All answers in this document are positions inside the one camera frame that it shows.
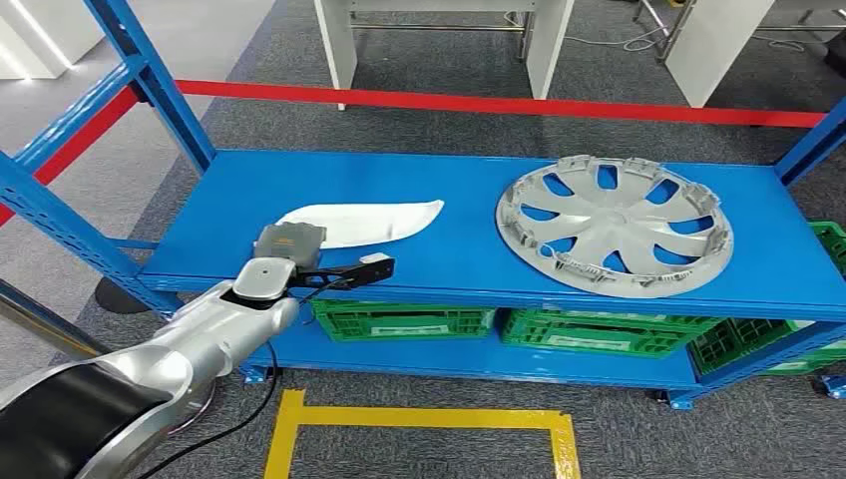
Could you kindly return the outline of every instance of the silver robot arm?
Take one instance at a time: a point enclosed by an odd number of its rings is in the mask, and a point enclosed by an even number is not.
[[[0,476],[124,477],[197,394],[293,321],[298,302],[283,296],[294,272],[289,259],[252,259],[152,339],[0,391]]]

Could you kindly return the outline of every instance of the blue shelf board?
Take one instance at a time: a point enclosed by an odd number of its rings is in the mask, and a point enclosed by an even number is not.
[[[505,345],[484,338],[333,342],[308,306],[270,342],[282,367],[627,386],[696,389],[693,366],[682,348],[661,359]],[[270,367],[260,347],[244,364]]]
[[[494,208],[520,175],[552,160],[222,150],[139,275],[158,290],[201,291],[233,278],[262,227],[312,204],[443,200],[426,230],[327,250],[343,265],[383,251],[393,277],[324,297],[711,316],[846,321],[846,282],[771,167],[669,163],[709,186],[734,230],[734,256],[711,283],[669,298],[580,291],[537,272],[503,243]]]

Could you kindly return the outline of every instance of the black cable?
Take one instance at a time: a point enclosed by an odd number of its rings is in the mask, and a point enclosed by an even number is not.
[[[323,286],[319,287],[318,289],[315,289],[314,291],[310,292],[308,294],[308,296],[301,299],[299,301],[299,303],[300,304],[306,304],[310,299],[317,296],[318,294],[321,294],[322,292],[326,291],[327,289],[329,289],[329,288],[331,288],[335,285],[338,285],[338,284],[341,284],[341,283],[347,282],[347,281],[349,281],[349,278],[340,277],[340,278],[336,279],[335,281],[328,282],[327,284],[324,284]]]
[[[267,394],[264,396],[264,400],[262,400],[261,404],[259,404],[258,407],[254,411],[252,411],[252,414],[250,414],[249,417],[247,417],[246,419],[241,421],[240,424],[233,426],[233,427],[227,429],[224,432],[220,432],[218,434],[215,434],[212,437],[204,439],[204,440],[198,442],[197,444],[189,446],[189,447],[183,449],[182,451],[172,455],[171,457],[165,459],[164,461],[160,462],[158,465],[154,466],[149,471],[147,471],[144,474],[142,474],[141,476],[139,476],[138,479],[149,479],[154,474],[156,474],[157,472],[161,471],[162,469],[168,467],[169,465],[171,465],[171,463],[179,460],[181,457],[185,456],[186,454],[194,452],[194,451],[200,449],[203,446],[206,446],[208,444],[211,444],[211,443],[217,441],[218,439],[229,436],[230,434],[232,434],[235,431],[237,431],[237,430],[241,429],[242,427],[246,426],[247,424],[252,422],[253,419],[258,417],[258,414],[260,414],[261,411],[264,410],[264,406],[266,406],[267,403],[270,402],[270,398],[273,397],[273,392],[276,390],[276,382],[277,382],[278,377],[279,377],[279,363],[276,360],[276,351],[273,350],[273,346],[270,345],[270,342],[266,342],[264,345],[267,346],[267,349],[270,351],[270,357],[273,358],[273,373],[270,375],[270,388],[267,390]]]

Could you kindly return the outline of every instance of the white table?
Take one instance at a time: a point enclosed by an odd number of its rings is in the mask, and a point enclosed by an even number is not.
[[[574,0],[314,0],[332,86],[336,89],[351,87],[358,62],[351,12],[533,13],[528,22],[526,70],[532,96],[539,100],[546,99],[550,91],[573,3]]]
[[[692,107],[705,105],[771,9],[809,11],[846,7],[846,0],[687,1],[684,14],[670,35],[666,67]]]

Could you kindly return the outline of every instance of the blue metal shelf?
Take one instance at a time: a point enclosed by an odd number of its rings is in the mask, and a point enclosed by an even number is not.
[[[271,344],[283,367],[395,372],[431,376],[697,389],[682,348],[662,359],[556,351],[502,344],[496,333],[479,339],[332,342],[307,306]],[[256,351],[244,365],[268,367],[269,353]]]
[[[667,390],[672,407],[687,408],[703,394],[846,335],[846,284],[786,189],[846,141],[846,99],[771,167],[667,165],[723,201],[735,248],[717,279],[669,298],[598,296],[522,263],[494,226],[494,206],[506,186],[550,160],[216,150],[127,0],[85,2],[124,64],[15,158],[0,152],[0,203],[164,317],[182,305],[173,291],[202,291],[234,277],[261,228],[293,209],[440,199],[446,202],[441,216],[419,235],[327,251],[324,264],[349,264],[381,250],[397,258],[397,267],[387,281],[326,296],[817,322],[701,377],[685,350],[642,359],[506,346],[495,335],[333,343],[316,324],[300,322],[272,340],[283,365],[657,387]],[[32,176],[123,88],[156,109],[204,174],[158,246],[106,238]],[[119,247],[155,250],[139,266]],[[270,360],[260,350],[246,365],[268,367]]]
[[[151,289],[205,290],[234,277],[264,225],[320,203],[446,205],[420,234],[328,250],[323,264],[384,251],[394,277],[325,297],[397,302],[846,321],[846,283],[771,167],[669,164],[720,196],[734,257],[713,282],[661,299],[600,296],[535,271],[502,242],[494,206],[549,160],[393,154],[219,151],[139,276]]]

